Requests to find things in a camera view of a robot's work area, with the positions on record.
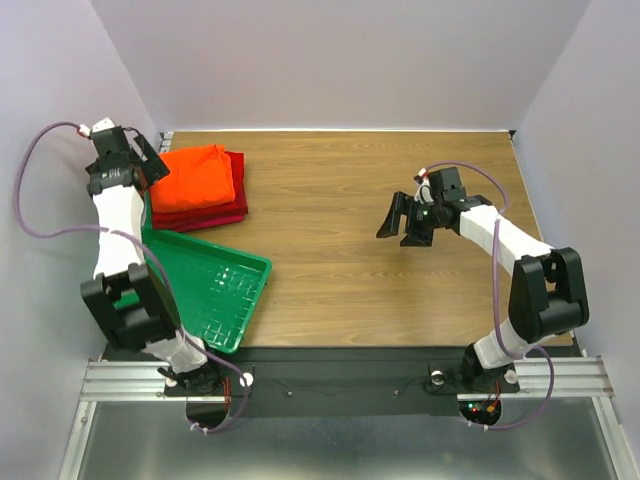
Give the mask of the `orange t shirt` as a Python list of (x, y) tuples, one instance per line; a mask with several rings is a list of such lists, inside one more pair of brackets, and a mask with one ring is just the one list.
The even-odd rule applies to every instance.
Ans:
[(154, 212), (178, 213), (235, 200), (231, 158), (223, 145), (178, 149), (160, 158), (169, 174), (151, 187)]

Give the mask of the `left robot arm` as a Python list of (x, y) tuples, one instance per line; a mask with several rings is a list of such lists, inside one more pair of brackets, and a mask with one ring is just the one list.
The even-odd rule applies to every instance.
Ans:
[(86, 171), (99, 220), (98, 259), (81, 297), (108, 344), (164, 361), (160, 374), (187, 394), (213, 394), (223, 371), (202, 340), (186, 333), (162, 275), (148, 265), (142, 242), (145, 194), (169, 169), (146, 138), (104, 118), (83, 134), (97, 158)]

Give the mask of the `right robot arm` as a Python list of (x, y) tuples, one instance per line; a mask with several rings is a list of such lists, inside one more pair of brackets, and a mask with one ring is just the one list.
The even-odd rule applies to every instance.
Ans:
[(555, 248), (507, 220), (505, 210), (482, 195), (470, 195), (460, 162), (421, 169), (414, 194), (398, 191), (378, 229), (379, 239), (400, 236), (403, 247), (429, 247), (438, 229), (453, 231), (490, 255), (492, 293), (499, 276), (511, 278), (508, 314), (493, 299), (493, 330), (465, 350), (462, 383), (482, 390), (515, 360), (546, 341), (584, 326), (590, 317), (582, 260), (570, 247)]

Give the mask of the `folded dark red t shirt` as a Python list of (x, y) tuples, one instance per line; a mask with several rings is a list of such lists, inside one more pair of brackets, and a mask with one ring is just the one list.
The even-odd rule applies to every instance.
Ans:
[(244, 220), (244, 218), (245, 216), (240, 214), (204, 219), (191, 218), (187, 219), (184, 222), (153, 221), (152, 225), (153, 229), (156, 230), (170, 230), (178, 233), (185, 233), (240, 223)]

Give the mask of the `green plastic tray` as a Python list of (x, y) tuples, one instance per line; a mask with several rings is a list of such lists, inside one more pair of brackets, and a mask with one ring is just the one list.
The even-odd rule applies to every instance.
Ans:
[(271, 271), (264, 257), (218, 246), (146, 224), (142, 242), (148, 265), (162, 275), (183, 330), (208, 347), (232, 354), (257, 306)]

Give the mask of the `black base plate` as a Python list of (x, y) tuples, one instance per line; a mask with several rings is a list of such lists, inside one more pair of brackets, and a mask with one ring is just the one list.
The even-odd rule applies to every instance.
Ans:
[(172, 401), (189, 420), (217, 426), (249, 417), (350, 417), (424, 414), (495, 418), (499, 397), (515, 393), (513, 365), (481, 371), (462, 347), (239, 349), (231, 358), (251, 384), (228, 368), (178, 375), (141, 355), (110, 355), (93, 364), (85, 390), (102, 401)]

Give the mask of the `aluminium frame rail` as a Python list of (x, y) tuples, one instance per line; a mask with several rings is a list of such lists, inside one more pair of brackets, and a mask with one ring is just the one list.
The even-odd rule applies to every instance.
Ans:
[(612, 479), (604, 363), (576, 345), (512, 364), (518, 391), (495, 418), (424, 414), (241, 417), (203, 433), (172, 401), (102, 401), (85, 390), (64, 479)]

